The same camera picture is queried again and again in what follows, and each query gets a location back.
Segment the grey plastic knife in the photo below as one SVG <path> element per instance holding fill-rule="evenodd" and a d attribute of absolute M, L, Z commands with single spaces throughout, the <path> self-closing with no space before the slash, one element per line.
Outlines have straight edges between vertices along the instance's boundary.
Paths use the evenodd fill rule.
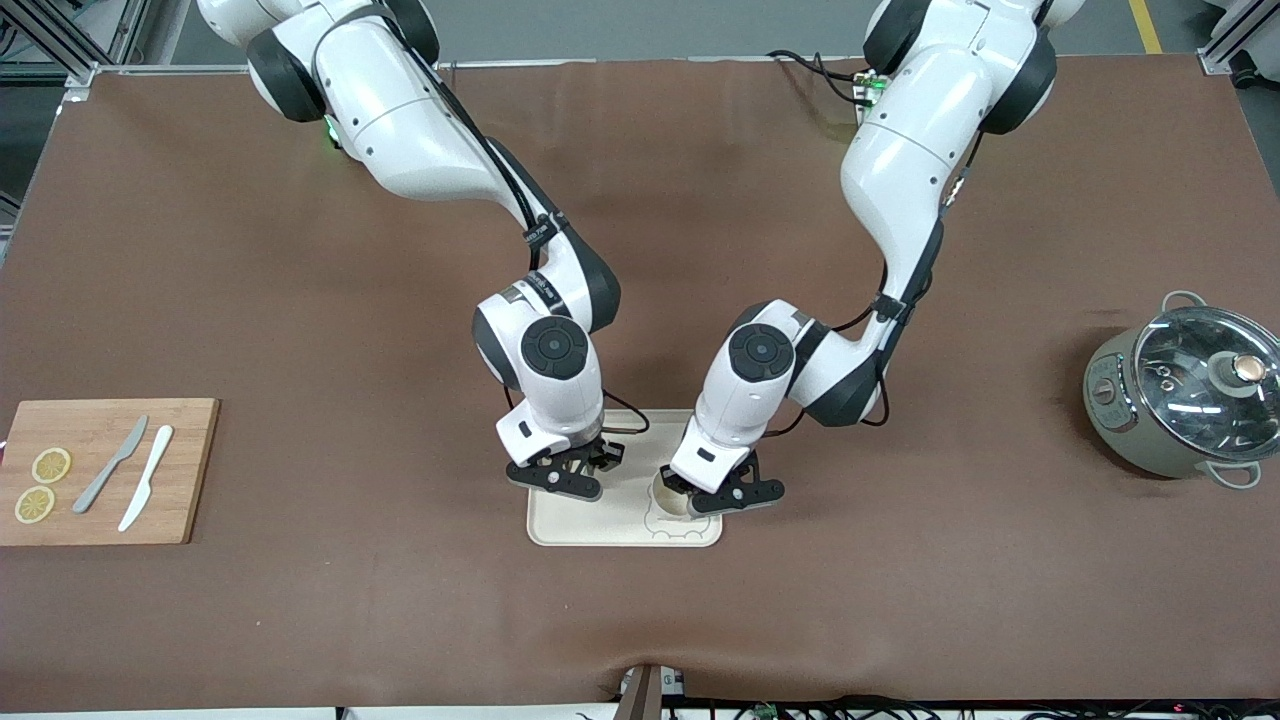
<path fill-rule="evenodd" d="M 122 442 L 116 452 L 108 460 L 102 470 L 93 478 L 93 480 L 86 487 L 86 489 L 79 495 L 76 502 L 72 505 L 73 514 L 81 515 L 86 514 L 92 509 L 97 497 L 109 483 L 113 473 L 129 459 L 137 447 L 140 446 L 145 432 L 148 425 L 148 415 L 141 415 L 134 424 L 131 433 Z"/>

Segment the white plastic knife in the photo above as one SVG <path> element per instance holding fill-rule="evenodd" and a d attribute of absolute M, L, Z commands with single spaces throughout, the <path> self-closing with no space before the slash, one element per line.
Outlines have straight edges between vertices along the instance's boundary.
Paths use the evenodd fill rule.
<path fill-rule="evenodd" d="M 161 427 L 157 428 L 157 433 L 156 433 L 156 436 L 154 438 L 154 442 L 151 443 L 146 464 L 145 464 L 143 470 L 142 470 L 142 473 L 140 475 L 137 487 L 134 488 L 133 497 L 131 498 L 131 502 L 129 502 L 129 505 L 128 505 L 128 507 L 127 507 L 127 510 L 125 510 L 122 520 L 118 524 L 116 530 L 119 533 L 128 532 L 134 525 L 134 523 L 140 518 L 141 512 L 145 510 L 146 505 L 148 503 L 148 501 L 150 501 L 150 498 L 152 496 L 152 492 L 154 492 L 154 488 L 152 488 L 154 475 L 155 475 L 155 473 L 156 473 L 156 470 L 157 470 L 157 468 L 159 468 L 159 465 L 160 465 L 164 455 L 165 455 L 165 452 L 166 452 L 166 450 L 168 450 L 168 447 L 169 447 L 169 445 L 170 445 L 172 438 L 173 438 L 174 434 L 175 434 L 175 428 L 172 427 L 172 425 L 161 425 Z"/>

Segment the white IKEA cup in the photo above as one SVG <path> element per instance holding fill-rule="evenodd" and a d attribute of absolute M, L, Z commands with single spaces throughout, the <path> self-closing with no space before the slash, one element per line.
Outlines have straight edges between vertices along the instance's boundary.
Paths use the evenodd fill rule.
<path fill-rule="evenodd" d="M 652 483 L 652 496 L 655 505 L 662 512 L 672 518 L 696 518 L 698 511 L 692 507 L 692 501 L 699 493 L 701 493 L 701 491 L 696 486 L 695 492 L 691 495 L 676 495 L 667 492 L 657 484 L 657 474 L 654 482 Z"/>

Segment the cream bear print tray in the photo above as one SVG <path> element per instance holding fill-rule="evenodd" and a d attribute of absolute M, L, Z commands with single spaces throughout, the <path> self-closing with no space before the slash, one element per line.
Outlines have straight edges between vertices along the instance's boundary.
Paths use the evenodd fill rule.
<path fill-rule="evenodd" d="M 584 502 L 562 495 L 529 493 L 527 534 L 548 547 L 660 547 L 705 548 L 719 541 L 719 518 L 672 518 L 662 512 L 652 496 L 659 468 L 669 461 L 682 438 L 690 409 L 646 409 L 649 429 L 623 409 L 605 411 L 608 432 L 603 438 L 626 446 L 620 466 L 599 471 L 603 495 Z"/>

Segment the aluminium frame profile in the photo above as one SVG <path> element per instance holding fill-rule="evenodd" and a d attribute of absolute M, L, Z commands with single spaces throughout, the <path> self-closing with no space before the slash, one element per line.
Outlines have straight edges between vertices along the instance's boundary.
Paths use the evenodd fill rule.
<path fill-rule="evenodd" d="M 0 0 L 0 88 L 61 87 L 131 61 L 160 0 Z"/>
<path fill-rule="evenodd" d="M 1229 76 L 1236 87 L 1280 85 L 1280 0 L 1203 0 L 1222 12 L 1196 51 L 1207 76 Z"/>

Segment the grey electric cooking pot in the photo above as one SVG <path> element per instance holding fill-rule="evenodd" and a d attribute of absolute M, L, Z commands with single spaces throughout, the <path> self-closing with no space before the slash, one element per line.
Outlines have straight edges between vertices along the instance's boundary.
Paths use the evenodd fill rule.
<path fill-rule="evenodd" d="M 1138 334 L 1162 311 L 1185 305 L 1210 305 L 1198 293 L 1175 290 L 1164 296 L 1160 311 L 1144 325 L 1116 334 L 1091 356 L 1082 380 L 1087 415 L 1100 438 L 1123 460 L 1164 479 L 1197 475 L 1234 491 L 1248 491 L 1262 479 L 1263 460 L 1229 462 L 1204 456 L 1176 439 L 1155 419 L 1137 383 Z"/>

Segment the bamboo cutting board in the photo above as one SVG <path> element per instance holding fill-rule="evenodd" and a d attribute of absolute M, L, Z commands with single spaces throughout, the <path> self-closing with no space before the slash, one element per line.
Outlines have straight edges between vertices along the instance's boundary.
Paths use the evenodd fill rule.
<path fill-rule="evenodd" d="M 0 457 L 0 547 L 99 544 L 180 544 L 188 541 L 209 464 L 220 402 L 216 398 L 79 398 L 27 400 L 3 439 Z M 86 514 L 72 505 L 102 470 L 141 415 L 148 425 L 134 451 L 111 475 Z M 116 530 L 157 428 L 175 434 L 154 475 L 152 496 L 134 525 Z M 32 461 L 46 448 L 70 452 L 70 471 L 56 483 L 36 483 Z M 52 512 L 31 525 L 18 523 L 14 505 L 32 486 L 49 486 L 58 501 Z"/>

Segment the glass pot lid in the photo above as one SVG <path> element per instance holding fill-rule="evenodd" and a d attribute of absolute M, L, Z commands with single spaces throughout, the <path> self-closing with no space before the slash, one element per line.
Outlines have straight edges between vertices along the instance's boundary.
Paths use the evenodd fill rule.
<path fill-rule="evenodd" d="M 1280 338 L 1240 314 L 1185 305 L 1138 334 L 1135 377 L 1158 424 L 1229 462 L 1280 452 Z"/>

